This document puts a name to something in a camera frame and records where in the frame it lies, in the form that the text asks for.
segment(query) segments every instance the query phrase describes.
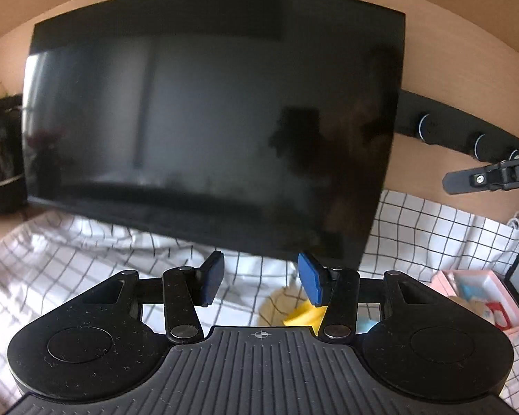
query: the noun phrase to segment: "circular mount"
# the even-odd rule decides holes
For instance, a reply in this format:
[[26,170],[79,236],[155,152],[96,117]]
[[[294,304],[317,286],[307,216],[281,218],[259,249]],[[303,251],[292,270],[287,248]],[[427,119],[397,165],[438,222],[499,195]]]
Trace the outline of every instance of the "circular mount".
[[509,158],[508,158],[508,160],[515,160],[515,159],[519,159],[519,150],[518,149],[513,150],[510,153]]
[[48,352],[67,363],[85,363],[99,359],[111,349],[113,339],[106,331],[91,326],[76,326],[54,334]]
[[417,136],[428,145],[437,143],[438,123],[431,114],[424,114],[421,116],[417,125]]
[[435,402],[498,394],[513,363],[509,339],[450,303],[405,304],[375,325],[363,342],[371,371],[406,394]]
[[484,161],[485,147],[486,147],[486,135],[480,134],[476,138],[475,144],[473,145],[473,157],[481,162]]

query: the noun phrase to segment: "screw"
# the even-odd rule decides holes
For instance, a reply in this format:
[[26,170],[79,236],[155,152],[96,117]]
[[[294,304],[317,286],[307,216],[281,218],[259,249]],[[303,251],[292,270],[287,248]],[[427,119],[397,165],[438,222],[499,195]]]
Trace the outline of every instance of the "screw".
[[191,339],[198,334],[198,329],[189,324],[181,324],[171,329],[171,335],[178,339]]
[[330,339],[343,339],[348,337],[352,331],[342,324],[331,324],[323,329],[323,332]]

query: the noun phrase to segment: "black device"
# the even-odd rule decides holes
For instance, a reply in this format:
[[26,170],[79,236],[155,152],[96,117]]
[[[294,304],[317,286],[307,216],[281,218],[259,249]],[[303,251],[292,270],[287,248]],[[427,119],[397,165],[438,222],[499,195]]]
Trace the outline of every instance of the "black device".
[[442,185],[450,195],[519,188],[519,159],[446,173]]
[[403,48],[404,14],[356,0],[112,0],[43,21],[25,75],[29,201],[358,264]]
[[[219,251],[161,278],[124,270],[22,328],[8,362],[27,393],[8,414],[515,413],[498,397],[508,338],[403,273],[360,279],[303,254],[308,296],[329,299],[317,337],[215,326],[204,338],[194,305],[211,304],[223,270]],[[380,303],[367,334],[358,302]],[[164,304],[166,334],[142,323],[146,303]]]
[[400,91],[394,130],[481,162],[519,157],[518,137],[467,112],[405,90]]

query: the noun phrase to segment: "checkered bedsheet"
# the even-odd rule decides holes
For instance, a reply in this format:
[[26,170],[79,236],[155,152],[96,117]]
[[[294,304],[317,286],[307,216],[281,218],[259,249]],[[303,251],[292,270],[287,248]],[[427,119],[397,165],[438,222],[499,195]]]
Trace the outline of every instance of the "checkered bedsheet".
[[[6,360],[22,326],[123,269],[141,278],[199,266],[214,247],[47,212],[0,242],[0,400],[19,398]],[[294,263],[224,251],[225,277],[211,307],[197,307],[205,334],[213,325],[280,325],[306,299]],[[439,269],[493,269],[505,274],[519,253],[519,231],[483,217],[384,191],[363,260],[362,277],[397,269],[429,282]],[[359,314],[378,319],[376,304]],[[143,321],[164,332],[163,307],[146,305]],[[502,397],[519,411],[519,338]]]

